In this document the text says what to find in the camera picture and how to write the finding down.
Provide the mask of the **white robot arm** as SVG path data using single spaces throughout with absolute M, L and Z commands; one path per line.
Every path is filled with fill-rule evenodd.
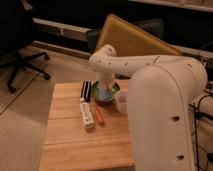
M 96 69 L 129 78 L 127 115 L 136 171 L 195 171 L 188 105 L 207 84 L 203 64 L 173 55 L 123 56 L 106 45 Z

